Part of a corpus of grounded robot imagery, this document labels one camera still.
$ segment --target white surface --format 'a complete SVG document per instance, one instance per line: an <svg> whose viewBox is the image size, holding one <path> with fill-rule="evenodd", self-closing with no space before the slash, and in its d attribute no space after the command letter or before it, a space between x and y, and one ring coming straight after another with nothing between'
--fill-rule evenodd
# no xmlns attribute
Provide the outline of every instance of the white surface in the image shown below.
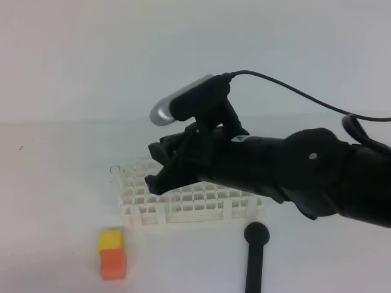
<svg viewBox="0 0 391 293"><path fill-rule="evenodd" d="M0 123L146 117L205 74L242 69L348 110L391 109L390 14L388 0L2 0ZM323 110L257 78L232 84L241 116Z"/></svg>
<svg viewBox="0 0 391 293"><path fill-rule="evenodd" d="M247 118L243 125L277 137L325 126L344 139L339 119L291 115ZM183 126L159 129L138 120L0 127L0 291L243 292L247 245L240 225L132 234L128 279L100 280L99 231L120 224L110 166L145 156L148 143ZM390 143L389 125L366 127ZM313 222L292 204L265 200L271 240L264 293L389 290L391 230L339 216Z"/></svg>

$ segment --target black stick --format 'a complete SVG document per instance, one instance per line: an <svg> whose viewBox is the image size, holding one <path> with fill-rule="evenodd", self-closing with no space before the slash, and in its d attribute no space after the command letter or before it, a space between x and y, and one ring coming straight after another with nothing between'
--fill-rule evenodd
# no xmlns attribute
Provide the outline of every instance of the black stick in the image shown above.
<svg viewBox="0 0 391 293"><path fill-rule="evenodd" d="M263 246L269 242L270 234L264 224L250 223L244 229L244 238L249 243L245 293L260 293L262 285Z"/></svg>

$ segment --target black cable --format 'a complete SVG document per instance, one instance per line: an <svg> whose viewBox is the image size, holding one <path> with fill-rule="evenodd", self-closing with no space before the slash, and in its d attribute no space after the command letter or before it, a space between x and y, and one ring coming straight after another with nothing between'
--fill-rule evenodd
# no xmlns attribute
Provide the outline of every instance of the black cable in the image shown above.
<svg viewBox="0 0 391 293"><path fill-rule="evenodd" d="M285 87L286 89L288 90L291 90L292 92L295 92L301 96L303 96L304 98L307 98L323 107L326 107L330 110L333 110L333 111L336 111L338 113L341 113L341 114L344 114L344 115L352 115L354 118L356 119L361 119L361 120L366 120L366 121L373 121L373 122L390 122L391 121L391 117L379 117L379 118L376 118L376 117L368 117L368 116L362 116L362 115L357 115L357 114L354 114L354 113L351 113L351 112L348 112L348 111L345 111L345 110L342 110L342 109L339 109L337 107L334 107L334 106L331 106L325 102L322 102L318 99L315 99L313 96L310 96L282 81L279 81L277 79L274 79L274 78L271 78L270 76L267 76L267 75L264 75L264 74L261 74L261 73L257 73L255 71L250 71L250 70L240 70L240 71L236 71L236 72L233 72L231 73L230 75L234 78L235 76L238 76L238 75L241 75L241 74L249 74L249 75L254 75L254 76L258 76L259 78L263 78L263 79L266 79L268 81L271 81L271 82L274 82L275 84L278 84L278 85L281 85L282 87Z"/></svg>

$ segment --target yellow block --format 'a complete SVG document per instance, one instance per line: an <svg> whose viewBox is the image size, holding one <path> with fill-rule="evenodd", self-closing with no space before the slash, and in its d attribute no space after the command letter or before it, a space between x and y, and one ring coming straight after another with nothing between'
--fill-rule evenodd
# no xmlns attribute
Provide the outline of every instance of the yellow block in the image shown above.
<svg viewBox="0 0 391 293"><path fill-rule="evenodd" d="M102 231L99 237L98 253L107 249L122 249L125 246L122 230Z"/></svg>

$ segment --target white table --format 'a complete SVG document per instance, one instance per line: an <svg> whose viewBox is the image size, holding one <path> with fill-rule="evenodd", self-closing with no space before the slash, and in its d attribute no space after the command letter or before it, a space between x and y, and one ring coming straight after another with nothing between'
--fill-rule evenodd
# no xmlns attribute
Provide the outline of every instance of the white table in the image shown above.
<svg viewBox="0 0 391 293"><path fill-rule="evenodd" d="M339 119L242 121L261 136L324 126L346 139ZM121 225L109 168L147 155L148 143L184 126L156 128L147 120L1 126L0 292L244 292L242 224L130 234L127 280L100 279L99 232ZM388 125L366 127L387 138ZM264 293L389 292L390 230L337 215L313 222L293 204L265 202L271 240Z"/></svg>

